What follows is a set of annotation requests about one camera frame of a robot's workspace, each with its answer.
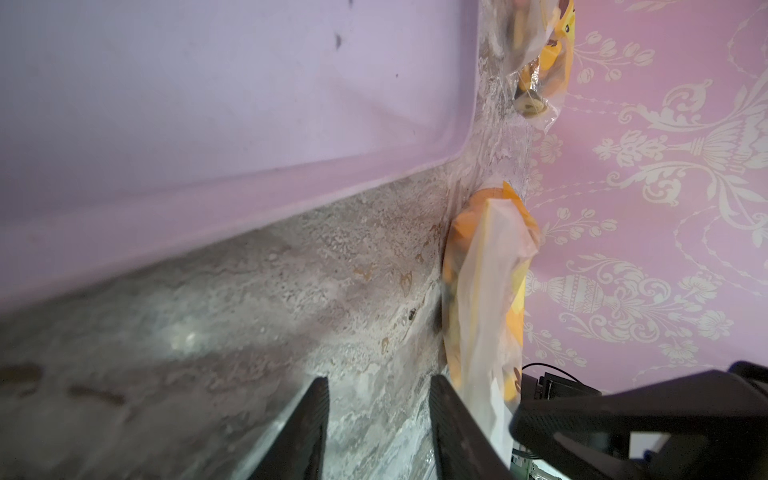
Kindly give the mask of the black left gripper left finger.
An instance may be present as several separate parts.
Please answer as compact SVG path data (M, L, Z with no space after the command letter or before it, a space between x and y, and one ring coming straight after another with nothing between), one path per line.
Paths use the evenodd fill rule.
M329 381L317 377L247 479L321 479L329 413Z

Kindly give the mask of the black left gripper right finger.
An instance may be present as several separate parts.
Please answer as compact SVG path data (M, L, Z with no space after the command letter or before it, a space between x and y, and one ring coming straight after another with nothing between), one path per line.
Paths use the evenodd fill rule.
M428 403L439 480L514 478L445 376L431 377Z

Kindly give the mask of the ziploc bag with yellow chick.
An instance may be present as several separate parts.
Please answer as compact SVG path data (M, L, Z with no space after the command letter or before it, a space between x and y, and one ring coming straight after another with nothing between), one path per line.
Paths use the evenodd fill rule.
M442 332L449 378L503 463L521 401L525 281L541 232L513 187L491 178L448 231L442 261Z

